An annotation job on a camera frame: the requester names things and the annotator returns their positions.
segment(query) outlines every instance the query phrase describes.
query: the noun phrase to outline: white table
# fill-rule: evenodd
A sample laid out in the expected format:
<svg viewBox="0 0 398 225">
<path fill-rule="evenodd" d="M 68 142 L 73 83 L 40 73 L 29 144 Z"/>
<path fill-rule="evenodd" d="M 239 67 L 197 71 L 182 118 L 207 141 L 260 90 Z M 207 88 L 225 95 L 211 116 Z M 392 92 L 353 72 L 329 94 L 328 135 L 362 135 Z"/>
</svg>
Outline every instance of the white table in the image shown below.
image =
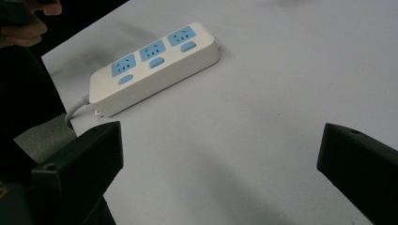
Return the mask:
<svg viewBox="0 0 398 225">
<path fill-rule="evenodd" d="M 78 135 L 122 125 L 118 225 L 371 224 L 316 169 L 323 128 L 398 149 L 398 1 L 129 1 L 43 56 L 69 109 L 102 67 L 191 22 L 221 60 Z"/>
</svg>

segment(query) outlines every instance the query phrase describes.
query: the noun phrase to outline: blue switch button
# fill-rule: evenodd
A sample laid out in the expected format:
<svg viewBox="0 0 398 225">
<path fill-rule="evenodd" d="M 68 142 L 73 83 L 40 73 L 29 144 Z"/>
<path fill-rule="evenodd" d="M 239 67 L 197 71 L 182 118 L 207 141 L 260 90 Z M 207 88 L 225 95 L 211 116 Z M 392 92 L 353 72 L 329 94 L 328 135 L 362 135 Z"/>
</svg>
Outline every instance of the blue switch button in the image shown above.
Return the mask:
<svg viewBox="0 0 398 225">
<path fill-rule="evenodd" d="M 185 52 L 187 52 L 187 51 L 193 49 L 194 47 L 196 47 L 195 42 L 190 41 L 190 42 L 185 43 L 185 44 L 183 44 L 183 45 L 181 46 L 181 51 L 185 53 Z"/>
<path fill-rule="evenodd" d="M 128 82 L 129 80 L 132 79 L 132 74 L 127 75 L 126 77 L 122 78 L 119 80 L 119 85 Z"/>
<path fill-rule="evenodd" d="M 155 68 L 155 67 L 157 67 L 158 65 L 160 65 L 162 63 L 164 63 L 164 59 L 162 57 L 158 57 L 158 58 L 156 58 L 156 59 L 154 59 L 154 60 L 149 62 L 149 67 L 150 68 Z"/>
</svg>

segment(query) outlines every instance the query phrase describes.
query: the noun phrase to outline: white power strip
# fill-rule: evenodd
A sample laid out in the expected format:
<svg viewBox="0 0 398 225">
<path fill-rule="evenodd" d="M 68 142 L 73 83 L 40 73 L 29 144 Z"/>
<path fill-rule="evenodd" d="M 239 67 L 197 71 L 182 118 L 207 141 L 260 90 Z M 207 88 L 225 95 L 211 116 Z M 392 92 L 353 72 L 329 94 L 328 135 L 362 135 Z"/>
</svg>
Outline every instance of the white power strip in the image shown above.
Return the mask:
<svg viewBox="0 0 398 225">
<path fill-rule="evenodd" d="M 96 115 L 112 116 L 215 64 L 219 47 L 202 24 L 191 23 L 96 71 L 89 102 Z"/>
</svg>

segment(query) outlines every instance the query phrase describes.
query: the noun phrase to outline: hand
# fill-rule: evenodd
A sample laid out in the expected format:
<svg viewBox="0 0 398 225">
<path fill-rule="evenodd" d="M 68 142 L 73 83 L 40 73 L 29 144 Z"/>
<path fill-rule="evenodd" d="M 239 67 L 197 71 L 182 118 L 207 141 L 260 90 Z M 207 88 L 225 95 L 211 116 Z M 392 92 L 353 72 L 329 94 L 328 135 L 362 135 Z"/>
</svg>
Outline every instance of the hand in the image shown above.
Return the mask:
<svg viewBox="0 0 398 225">
<path fill-rule="evenodd" d="M 12 45 L 30 47 L 41 42 L 41 35 L 47 32 L 47 26 L 35 15 L 35 11 L 43 11 L 46 16 L 62 13 L 59 0 L 49 5 L 41 5 L 36 0 L 23 0 L 29 13 L 30 23 L 25 26 L 5 26 L 1 29 L 0 48 Z"/>
</svg>

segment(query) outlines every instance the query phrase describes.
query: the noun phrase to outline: power cord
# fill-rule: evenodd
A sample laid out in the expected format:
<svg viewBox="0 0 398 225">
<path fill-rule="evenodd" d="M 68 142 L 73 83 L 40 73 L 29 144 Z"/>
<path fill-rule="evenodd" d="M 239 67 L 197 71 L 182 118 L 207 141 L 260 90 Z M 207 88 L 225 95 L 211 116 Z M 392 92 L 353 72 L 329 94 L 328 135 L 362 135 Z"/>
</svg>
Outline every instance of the power cord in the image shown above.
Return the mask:
<svg viewBox="0 0 398 225">
<path fill-rule="evenodd" d="M 72 108 L 70 108 L 70 110 L 68 110 L 67 114 L 65 115 L 65 124 L 69 128 L 73 129 L 70 119 L 72 118 L 74 113 L 76 113 L 76 111 L 78 111 L 80 108 L 82 108 L 82 106 L 89 105 L 89 104 L 91 104 L 89 101 L 89 96 L 86 95 L 86 96 L 82 97 L 82 99 L 80 101 L 78 101 L 76 104 L 74 104 L 74 106 L 72 106 Z"/>
</svg>

